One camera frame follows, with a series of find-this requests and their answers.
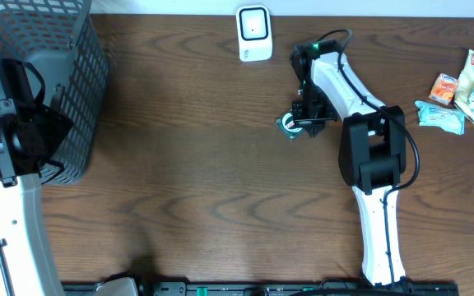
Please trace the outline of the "round tape packet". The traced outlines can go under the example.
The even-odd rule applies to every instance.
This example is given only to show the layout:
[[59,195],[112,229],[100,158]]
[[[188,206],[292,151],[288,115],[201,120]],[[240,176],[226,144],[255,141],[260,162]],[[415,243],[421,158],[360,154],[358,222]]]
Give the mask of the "round tape packet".
[[297,127],[295,125],[292,112],[287,112],[278,118],[276,120],[276,126],[289,141],[294,141],[304,132],[302,127]]

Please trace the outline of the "orange Kleenex tissue pack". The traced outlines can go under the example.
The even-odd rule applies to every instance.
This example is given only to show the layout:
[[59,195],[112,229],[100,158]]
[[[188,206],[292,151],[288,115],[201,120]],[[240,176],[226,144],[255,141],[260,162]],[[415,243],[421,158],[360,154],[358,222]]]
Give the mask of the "orange Kleenex tissue pack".
[[458,85],[458,79],[440,73],[430,90],[428,98],[440,104],[449,105],[453,101]]

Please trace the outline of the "teal snack packet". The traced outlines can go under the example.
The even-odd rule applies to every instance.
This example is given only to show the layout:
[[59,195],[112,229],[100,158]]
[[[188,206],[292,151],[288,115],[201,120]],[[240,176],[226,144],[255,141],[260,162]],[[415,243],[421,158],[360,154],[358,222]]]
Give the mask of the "teal snack packet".
[[417,100],[415,106],[418,108],[420,126],[439,127],[456,135],[464,134],[465,117],[460,111],[421,100]]

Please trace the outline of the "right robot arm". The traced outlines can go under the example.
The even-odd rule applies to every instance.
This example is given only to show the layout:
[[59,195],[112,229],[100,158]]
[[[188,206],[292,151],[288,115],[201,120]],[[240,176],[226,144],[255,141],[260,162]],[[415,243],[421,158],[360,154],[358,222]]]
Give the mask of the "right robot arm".
[[364,242],[362,273],[374,287],[405,275],[397,237],[397,185],[407,166],[404,113],[374,97],[335,39],[295,46],[290,64],[300,81],[291,107],[295,127],[310,136],[341,121],[338,163],[355,194]]

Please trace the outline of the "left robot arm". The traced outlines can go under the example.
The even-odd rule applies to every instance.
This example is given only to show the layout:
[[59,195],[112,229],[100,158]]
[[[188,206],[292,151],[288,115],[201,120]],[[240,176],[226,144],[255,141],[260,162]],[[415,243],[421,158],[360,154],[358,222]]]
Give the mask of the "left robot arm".
[[44,104],[46,85],[29,62],[0,58],[0,295],[64,293],[42,212],[41,169],[70,118]]

